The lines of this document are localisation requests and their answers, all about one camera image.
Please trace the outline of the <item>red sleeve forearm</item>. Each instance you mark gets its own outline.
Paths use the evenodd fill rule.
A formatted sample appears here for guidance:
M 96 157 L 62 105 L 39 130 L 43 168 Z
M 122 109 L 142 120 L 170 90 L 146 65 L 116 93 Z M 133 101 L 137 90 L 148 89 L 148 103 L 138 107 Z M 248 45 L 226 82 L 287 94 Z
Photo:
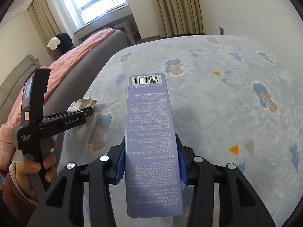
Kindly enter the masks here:
M 5 183 L 1 184 L 1 226 L 27 226 L 37 207 L 37 202 L 27 198 L 17 182 L 18 162 L 12 162 Z

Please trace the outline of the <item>person's left hand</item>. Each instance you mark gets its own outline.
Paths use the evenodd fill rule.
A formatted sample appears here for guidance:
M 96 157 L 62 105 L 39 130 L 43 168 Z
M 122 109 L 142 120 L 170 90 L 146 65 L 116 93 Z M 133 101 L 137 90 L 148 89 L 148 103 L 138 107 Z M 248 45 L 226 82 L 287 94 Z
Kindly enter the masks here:
M 16 164 L 15 173 L 19 188 L 26 198 L 41 202 L 56 178 L 56 156 L 51 149 L 57 145 L 53 138 L 45 138 L 21 149 L 23 158 Z

